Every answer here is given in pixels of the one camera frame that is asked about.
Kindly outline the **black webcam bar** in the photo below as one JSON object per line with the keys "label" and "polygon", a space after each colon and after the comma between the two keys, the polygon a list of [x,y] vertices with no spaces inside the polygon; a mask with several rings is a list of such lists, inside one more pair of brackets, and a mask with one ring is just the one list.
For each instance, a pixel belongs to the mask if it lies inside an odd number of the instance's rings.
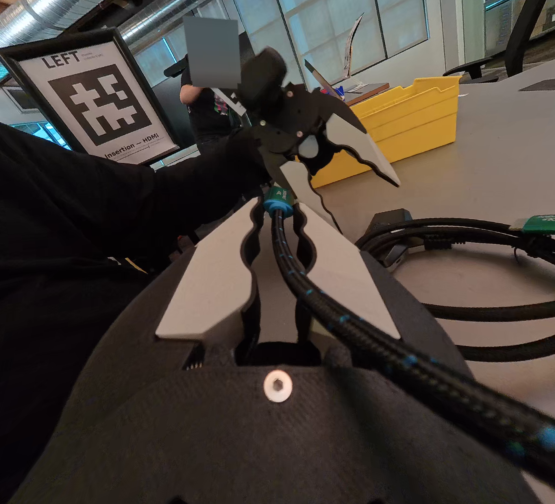
{"label": "black webcam bar", "polygon": [[188,54],[185,54],[183,59],[180,59],[179,61],[177,61],[177,63],[174,63],[173,65],[167,67],[167,69],[163,71],[163,74],[165,77],[180,77],[183,71],[188,67],[188,65]]}

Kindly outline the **framed marker sign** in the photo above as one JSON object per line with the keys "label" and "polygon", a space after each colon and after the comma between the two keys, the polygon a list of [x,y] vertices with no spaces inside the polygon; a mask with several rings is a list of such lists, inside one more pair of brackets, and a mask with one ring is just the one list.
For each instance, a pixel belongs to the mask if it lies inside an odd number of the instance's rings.
{"label": "framed marker sign", "polygon": [[1,48],[1,62],[76,152],[151,165],[180,150],[167,114],[115,28]]}

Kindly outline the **silver tilted stand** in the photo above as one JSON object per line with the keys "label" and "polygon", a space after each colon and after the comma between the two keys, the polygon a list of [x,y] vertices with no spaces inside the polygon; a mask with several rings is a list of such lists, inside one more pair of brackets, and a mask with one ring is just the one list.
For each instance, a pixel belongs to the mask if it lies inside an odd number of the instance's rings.
{"label": "silver tilted stand", "polygon": [[305,68],[312,74],[312,76],[316,79],[316,81],[318,82],[318,84],[321,86],[321,90],[322,93],[327,93],[337,99],[342,100],[341,98],[339,98],[336,94],[336,92],[334,91],[334,87],[322,76],[322,74],[320,74],[315,67],[307,60],[304,60],[304,66]]}

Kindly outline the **person's left hand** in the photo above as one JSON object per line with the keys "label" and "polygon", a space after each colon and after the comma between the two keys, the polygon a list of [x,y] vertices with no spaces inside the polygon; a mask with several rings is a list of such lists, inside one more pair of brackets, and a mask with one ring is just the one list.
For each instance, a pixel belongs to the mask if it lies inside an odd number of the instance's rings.
{"label": "person's left hand", "polygon": [[185,210],[191,229],[221,220],[271,183],[259,148],[251,129],[243,128],[175,166],[186,178]]}

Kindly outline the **white curved holder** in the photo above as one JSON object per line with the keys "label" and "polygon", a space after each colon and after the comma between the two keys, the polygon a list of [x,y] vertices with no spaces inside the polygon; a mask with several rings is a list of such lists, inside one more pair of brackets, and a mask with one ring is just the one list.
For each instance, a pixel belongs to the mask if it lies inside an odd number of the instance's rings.
{"label": "white curved holder", "polygon": [[351,77],[351,65],[352,65],[352,46],[354,42],[354,37],[356,35],[357,29],[364,17],[364,12],[356,19],[354,22],[350,33],[347,37],[347,41],[345,44],[345,52],[343,57],[343,75],[341,80],[347,80]]}

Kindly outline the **frosted window wall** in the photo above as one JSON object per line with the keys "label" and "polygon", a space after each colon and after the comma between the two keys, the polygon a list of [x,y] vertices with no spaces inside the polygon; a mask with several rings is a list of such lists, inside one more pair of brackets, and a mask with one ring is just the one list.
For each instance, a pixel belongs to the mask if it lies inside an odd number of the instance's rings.
{"label": "frosted window wall", "polygon": [[[157,84],[162,64],[186,53],[183,18],[227,19],[246,32],[255,53],[276,49],[288,67],[287,79],[315,87],[307,59],[333,84],[389,83],[406,86],[441,72],[442,41],[428,25],[427,0],[207,0],[129,47],[144,58]],[[345,44],[356,19],[364,17],[352,46],[351,77],[341,80]]]}

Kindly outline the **person's black clothing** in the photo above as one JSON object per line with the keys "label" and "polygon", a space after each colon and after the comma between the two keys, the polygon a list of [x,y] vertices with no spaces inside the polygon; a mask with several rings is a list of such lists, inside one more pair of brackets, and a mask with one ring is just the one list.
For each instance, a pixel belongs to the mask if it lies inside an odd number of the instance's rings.
{"label": "person's black clothing", "polygon": [[38,216],[1,217],[1,503],[18,491],[52,437],[73,387],[113,324],[80,385],[86,405],[116,405],[110,390],[162,369],[155,314],[183,265],[158,280],[110,258],[161,254],[202,224],[173,217],[74,225]]}

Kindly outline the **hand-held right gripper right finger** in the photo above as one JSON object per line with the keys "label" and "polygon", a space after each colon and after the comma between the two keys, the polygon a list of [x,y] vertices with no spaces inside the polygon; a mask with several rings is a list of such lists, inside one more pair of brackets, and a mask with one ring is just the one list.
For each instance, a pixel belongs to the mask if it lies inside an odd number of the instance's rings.
{"label": "hand-held right gripper right finger", "polygon": [[295,206],[296,257],[326,295],[385,334],[401,335],[357,247],[304,203]]}

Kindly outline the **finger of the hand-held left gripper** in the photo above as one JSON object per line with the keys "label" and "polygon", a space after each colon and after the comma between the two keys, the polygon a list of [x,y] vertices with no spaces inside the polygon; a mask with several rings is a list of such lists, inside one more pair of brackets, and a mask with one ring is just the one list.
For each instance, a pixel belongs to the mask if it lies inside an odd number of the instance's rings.
{"label": "finger of the hand-held left gripper", "polygon": [[379,178],[400,187],[401,181],[394,168],[353,113],[331,114],[326,121],[326,138],[334,148],[348,152],[358,163],[371,167]]}
{"label": "finger of the hand-held left gripper", "polygon": [[312,187],[309,170],[305,164],[298,161],[287,161],[281,165],[280,172],[297,202],[305,204],[330,226],[342,233],[333,214],[324,206],[322,197]]}

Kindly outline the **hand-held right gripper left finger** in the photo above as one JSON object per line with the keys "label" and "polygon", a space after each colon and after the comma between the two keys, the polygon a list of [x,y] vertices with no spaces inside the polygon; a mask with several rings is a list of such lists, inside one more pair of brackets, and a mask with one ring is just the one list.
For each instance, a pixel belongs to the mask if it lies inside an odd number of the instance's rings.
{"label": "hand-held right gripper left finger", "polygon": [[195,247],[156,336],[246,352],[260,335],[260,294],[252,264],[264,223],[260,197],[249,200]]}

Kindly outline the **yellow plastic bin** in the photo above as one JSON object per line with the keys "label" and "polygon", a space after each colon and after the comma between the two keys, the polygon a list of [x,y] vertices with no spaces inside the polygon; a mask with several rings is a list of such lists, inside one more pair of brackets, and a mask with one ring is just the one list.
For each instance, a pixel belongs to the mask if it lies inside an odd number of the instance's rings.
{"label": "yellow plastic bin", "polygon": [[418,78],[350,108],[393,164],[455,142],[460,79]]}

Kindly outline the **wooden table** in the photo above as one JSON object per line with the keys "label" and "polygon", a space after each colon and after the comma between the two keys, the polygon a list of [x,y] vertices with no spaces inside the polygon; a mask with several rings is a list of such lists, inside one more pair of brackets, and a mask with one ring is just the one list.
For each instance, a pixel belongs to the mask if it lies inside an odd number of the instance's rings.
{"label": "wooden table", "polygon": [[353,88],[345,91],[345,103],[349,106],[354,106],[378,94],[388,91],[389,89],[389,83],[372,83],[361,86],[355,85]]}

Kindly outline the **person's left forearm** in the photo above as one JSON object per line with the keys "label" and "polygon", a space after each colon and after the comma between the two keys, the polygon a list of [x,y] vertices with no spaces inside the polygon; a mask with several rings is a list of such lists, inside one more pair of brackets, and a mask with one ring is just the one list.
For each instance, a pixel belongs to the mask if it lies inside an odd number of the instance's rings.
{"label": "person's left forearm", "polygon": [[1,124],[1,259],[168,256],[212,221],[192,163],[118,164]]}

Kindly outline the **black office chair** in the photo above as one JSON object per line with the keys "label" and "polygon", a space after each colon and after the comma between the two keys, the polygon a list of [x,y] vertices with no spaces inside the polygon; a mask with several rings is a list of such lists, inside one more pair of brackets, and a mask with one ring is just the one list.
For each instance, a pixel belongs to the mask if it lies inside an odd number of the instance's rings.
{"label": "black office chair", "polygon": [[554,33],[554,0],[440,0],[445,76],[484,81],[503,60],[509,77],[523,70],[532,42]]}

